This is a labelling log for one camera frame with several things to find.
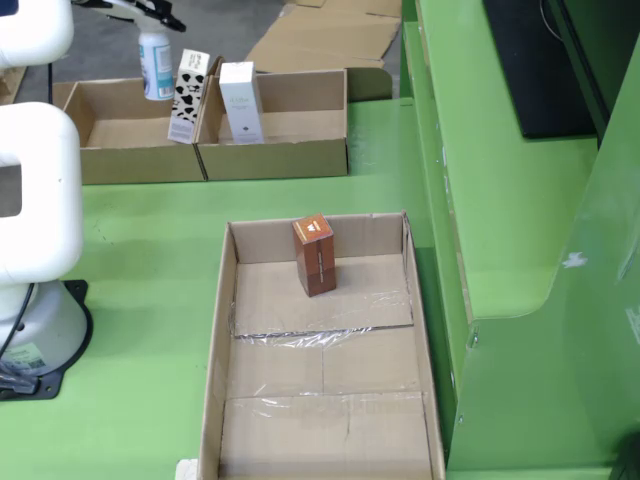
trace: green table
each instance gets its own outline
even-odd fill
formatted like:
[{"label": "green table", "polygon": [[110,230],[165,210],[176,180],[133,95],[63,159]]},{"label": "green table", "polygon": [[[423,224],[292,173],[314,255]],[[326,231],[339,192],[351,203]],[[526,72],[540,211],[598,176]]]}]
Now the green table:
[{"label": "green table", "polygon": [[405,209],[425,258],[412,100],[354,104],[349,126],[349,177],[85,188],[69,278],[89,281],[94,337],[57,399],[0,404],[3,479],[171,479],[198,456],[226,222]]},{"label": "green table", "polygon": [[473,317],[524,315],[547,298],[596,139],[524,139],[482,0],[417,5]]}]

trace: white box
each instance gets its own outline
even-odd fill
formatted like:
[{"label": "white box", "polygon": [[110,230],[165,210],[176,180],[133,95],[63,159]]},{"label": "white box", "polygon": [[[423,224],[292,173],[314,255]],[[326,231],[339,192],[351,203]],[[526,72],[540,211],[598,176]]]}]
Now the white box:
[{"label": "white box", "polygon": [[205,93],[209,54],[185,50],[178,70],[178,80],[171,109],[169,140],[193,143],[200,104]]},{"label": "white box", "polygon": [[253,62],[223,63],[220,92],[236,144],[264,143],[262,101]]}]

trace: cardboard tray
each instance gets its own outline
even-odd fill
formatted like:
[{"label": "cardboard tray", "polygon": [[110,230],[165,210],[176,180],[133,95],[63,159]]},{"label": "cardboard tray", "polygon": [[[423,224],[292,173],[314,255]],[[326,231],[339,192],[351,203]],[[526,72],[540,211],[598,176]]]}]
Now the cardboard tray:
[{"label": "cardboard tray", "polygon": [[223,243],[198,478],[444,478],[403,214],[328,217],[338,288],[309,298],[291,220]]},{"label": "cardboard tray", "polygon": [[196,148],[210,180],[348,174],[345,70],[258,75],[265,143],[234,145],[220,93],[209,77]]},{"label": "cardboard tray", "polygon": [[78,128],[86,185],[347,175],[347,101],[391,98],[391,77],[378,69],[258,78],[264,145],[230,144],[215,75],[199,145],[167,139],[172,102],[147,101],[142,79],[56,84],[54,103]]}]

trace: white label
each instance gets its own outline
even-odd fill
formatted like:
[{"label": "white label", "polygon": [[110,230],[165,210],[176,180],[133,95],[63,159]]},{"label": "white label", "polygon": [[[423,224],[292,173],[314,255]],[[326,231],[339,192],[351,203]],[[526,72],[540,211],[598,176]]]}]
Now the white label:
[{"label": "white label", "polygon": [[16,372],[40,370],[47,366],[42,353],[33,343],[7,349],[2,356],[2,363]]}]

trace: green surface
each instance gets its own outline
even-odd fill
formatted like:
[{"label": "green surface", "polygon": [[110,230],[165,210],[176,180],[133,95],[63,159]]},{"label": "green surface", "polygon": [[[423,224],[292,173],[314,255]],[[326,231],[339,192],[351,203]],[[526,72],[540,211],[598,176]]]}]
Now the green surface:
[{"label": "green surface", "polygon": [[[418,0],[418,19],[424,61],[414,22],[405,43],[449,350],[434,364],[456,380],[448,478],[604,479],[640,430],[640,50],[598,154],[521,138],[481,0]],[[452,226],[474,314],[463,353]],[[587,264],[565,269],[577,252]]]},{"label": "green surface", "polygon": [[473,316],[526,314],[548,295],[596,141],[523,139],[482,0],[420,11]]},{"label": "green surface", "polygon": [[586,261],[536,312],[473,323],[450,471],[606,467],[640,430],[639,85],[636,48],[561,256]]},{"label": "green surface", "polygon": [[69,277],[90,283],[94,338],[57,399],[0,404],[2,478],[169,479],[198,455],[227,221],[406,209],[429,277],[412,100],[355,104],[349,119],[350,177],[85,188]]},{"label": "green surface", "polygon": [[447,480],[609,480],[609,468],[450,472]]},{"label": "green surface", "polygon": [[[403,36],[407,52],[408,76],[411,78],[419,137],[423,151],[423,168],[434,230],[435,258],[438,265],[437,306],[442,314],[427,317],[431,338],[433,368],[440,407],[440,424],[445,452],[453,435],[455,408],[460,395],[460,379],[466,356],[469,324],[464,308],[462,285],[445,192],[444,168],[440,158],[442,141],[438,135],[438,112],[433,86],[417,22],[404,22]],[[429,283],[422,282],[423,289]]]}]

